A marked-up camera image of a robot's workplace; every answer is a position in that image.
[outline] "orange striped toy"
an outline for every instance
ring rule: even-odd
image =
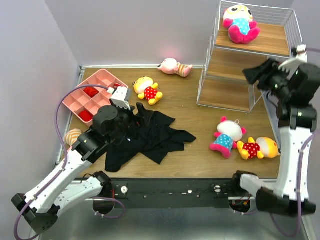
[[[75,142],[78,140],[78,137],[82,134],[80,129],[73,129],[70,130],[65,136],[64,136],[64,142],[68,144],[69,146],[72,146],[75,144]]]
[[[181,64],[174,58],[167,58],[157,68],[165,74],[178,74],[185,78],[191,72],[193,66]]]

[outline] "polka dot dress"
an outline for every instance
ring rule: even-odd
[[[233,20],[233,24],[240,28],[240,32],[244,35],[248,35],[248,32],[250,31],[250,25],[249,22],[244,18],[238,18]]]
[[[257,143],[245,143],[243,149],[248,151],[248,159],[252,159],[257,156],[258,151],[260,151],[260,146]]]
[[[231,151],[234,141],[228,135],[221,134],[220,136],[218,136],[218,138],[214,141],[213,144],[221,145],[229,149],[229,151]]]
[[[149,86],[144,90],[144,96],[149,101],[150,99],[156,98],[157,92],[159,91]]]

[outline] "blue polka dot dress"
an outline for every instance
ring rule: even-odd
[[[221,146],[229,149],[229,151],[231,151],[232,146],[234,145],[234,141],[228,135],[221,134],[220,136],[218,136],[218,138],[214,141],[213,144],[221,145]]]
[[[250,31],[250,24],[245,18],[238,18],[233,20],[232,25],[236,25],[240,28],[240,32],[244,35],[248,35]]]

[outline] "black cloth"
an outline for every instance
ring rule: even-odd
[[[105,170],[117,172],[121,166],[142,153],[160,164],[169,152],[185,150],[184,142],[192,143],[196,137],[184,130],[175,130],[170,125],[176,119],[155,111],[147,127],[137,127],[134,137],[124,136],[123,141],[108,145]]]

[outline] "red polka dot dress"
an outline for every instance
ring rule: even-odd
[[[248,151],[248,159],[252,159],[257,156],[258,151],[260,151],[260,146],[257,143],[245,143],[243,149]]]
[[[150,99],[156,98],[157,92],[159,91],[149,86],[144,90],[144,96],[149,101]]]

